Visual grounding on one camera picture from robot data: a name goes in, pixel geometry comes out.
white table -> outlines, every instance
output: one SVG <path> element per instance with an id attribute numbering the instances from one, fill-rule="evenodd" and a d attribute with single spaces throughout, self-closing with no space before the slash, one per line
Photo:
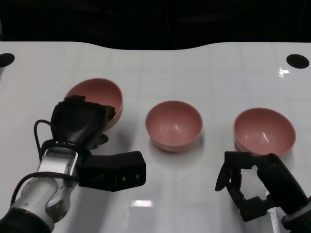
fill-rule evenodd
<path id="1" fill-rule="evenodd" d="M 235 150 L 233 121 L 251 107 L 268 107 L 295 126 L 293 152 L 283 157 L 311 195 L 311 67 L 295 69 L 286 57 L 311 59 L 310 44 L 222 43 L 189 50 L 127 51 L 69 42 L 0 42 L 16 60 L 0 71 L 0 216 L 18 181 L 34 172 L 37 119 L 51 119 L 54 106 L 78 82 L 104 77 L 120 85 L 124 111 L 93 154 L 139 150 L 147 163 L 144 186 L 109 193 L 75 188 L 67 216 L 55 233 L 279 233 L 287 232 L 277 208 L 244 223 L 228 192 L 215 192 L 226 150 Z M 150 145 L 144 120 L 164 100 L 195 106 L 204 121 L 196 148 L 165 154 Z M 39 127 L 40 142 L 51 137 Z M 246 198 L 265 198 L 256 170 L 243 171 Z"/>

wire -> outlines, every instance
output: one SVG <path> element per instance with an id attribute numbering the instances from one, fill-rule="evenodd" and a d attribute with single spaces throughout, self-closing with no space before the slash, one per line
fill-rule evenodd
<path id="1" fill-rule="evenodd" d="M 35 122 L 35 125 L 34 125 L 34 134 L 35 134 L 35 143 L 37 145 L 37 149 L 38 149 L 38 153 L 39 153 L 39 160 L 41 161 L 42 159 L 42 154 L 40 153 L 40 143 L 39 143 L 39 138 L 38 138 L 38 132 L 37 132 L 37 128 L 38 128 L 38 124 L 39 123 L 45 123 L 47 125 L 49 125 L 57 134 L 58 136 L 61 137 L 61 139 L 64 139 L 65 140 L 65 137 L 60 133 L 60 131 L 55 127 L 53 126 L 49 121 L 47 120 L 37 120 Z"/>
<path id="2" fill-rule="evenodd" d="M 57 173 L 57 172 L 50 172 L 50 171 L 42 171 L 42 172 L 35 172 L 35 173 L 30 173 L 27 176 L 25 176 L 23 179 L 20 180 L 20 182 L 17 184 L 13 195 L 12 195 L 12 199 L 11 199 L 11 205 L 14 204 L 17 194 L 21 188 L 21 186 L 25 183 L 26 180 L 30 179 L 30 178 L 40 178 L 40 177 L 44 177 L 44 178 L 60 178 L 60 179 L 64 179 L 64 180 L 69 180 L 69 181 L 75 181 L 78 182 L 78 178 L 74 177 L 74 176 L 70 176 L 70 175 L 66 175 L 66 174 L 62 174 L 62 173 Z"/>

robotic hand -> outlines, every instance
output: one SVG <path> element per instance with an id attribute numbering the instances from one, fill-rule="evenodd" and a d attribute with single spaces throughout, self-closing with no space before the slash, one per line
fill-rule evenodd
<path id="1" fill-rule="evenodd" d="M 40 165 L 17 185 L 11 207 L 0 220 L 1 233 L 51 233 L 69 211 L 70 194 L 77 184 L 106 191 L 145 184 L 146 164 L 139 151 L 111 156 L 94 156 L 89 151 L 108 141 L 102 132 L 114 114 L 111 106 L 73 96 L 55 107 L 51 123 L 36 122 Z M 41 148 L 36 134 L 40 122 L 50 124 L 53 135 Z"/>
<path id="2" fill-rule="evenodd" d="M 257 175 L 269 195 L 267 200 L 254 197 L 246 200 L 240 191 L 241 169 L 258 167 Z M 311 233 L 311 200 L 275 154 L 253 156 L 248 152 L 225 152 L 225 162 L 219 173 L 216 191 L 227 190 L 247 222 L 267 214 L 273 207 L 281 207 L 286 213 L 281 223 L 291 233 Z"/>

